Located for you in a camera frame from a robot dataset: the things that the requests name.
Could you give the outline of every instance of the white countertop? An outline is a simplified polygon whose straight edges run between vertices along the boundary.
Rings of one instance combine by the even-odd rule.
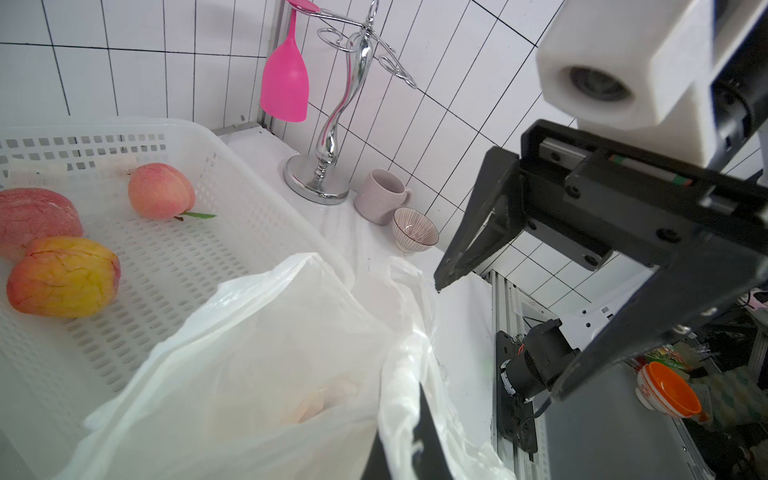
[[[432,278],[443,252],[436,247],[403,253],[391,227],[361,217],[350,192],[340,205],[320,205],[295,194],[283,181],[285,161],[297,152],[261,127],[221,137],[289,204],[299,211],[352,266],[356,276],[381,268],[391,256],[405,257]],[[449,395],[470,441],[491,438],[493,349],[491,286],[474,273],[445,288],[435,301],[434,347],[449,382]]]

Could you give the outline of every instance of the plastic bag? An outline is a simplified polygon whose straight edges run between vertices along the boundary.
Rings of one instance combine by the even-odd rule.
[[[415,478],[423,384],[454,478],[514,478],[463,436],[429,346],[434,289],[390,259],[352,292],[317,254],[219,285],[86,420],[60,480],[360,478],[379,434]]]

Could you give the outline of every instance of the screw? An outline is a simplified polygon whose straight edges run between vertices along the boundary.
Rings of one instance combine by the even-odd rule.
[[[672,329],[672,331],[675,333],[679,333],[680,335],[687,335],[690,333],[690,327],[685,325],[678,325],[678,326],[675,326]]]
[[[581,192],[578,191],[578,188],[574,187],[573,185],[565,186],[565,194],[571,198],[579,198],[581,196]]]

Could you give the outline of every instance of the striped bowl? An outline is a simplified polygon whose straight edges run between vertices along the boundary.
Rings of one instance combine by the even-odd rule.
[[[668,366],[651,362],[637,373],[635,395],[649,410],[687,419],[701,412],[694,390]]]
[[[395,210],[392,231],[397,247],[406,252],[423,252],[437,244],[440,238],[437,227],[417,210],[400,207]]]

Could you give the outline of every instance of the mug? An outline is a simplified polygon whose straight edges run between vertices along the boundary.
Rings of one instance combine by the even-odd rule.
[[[411,189],[392,172],[374,168],[355,197],[355,208],[373,223],[386,225],[392,221],[395,209],[408,201],[411,194]]]

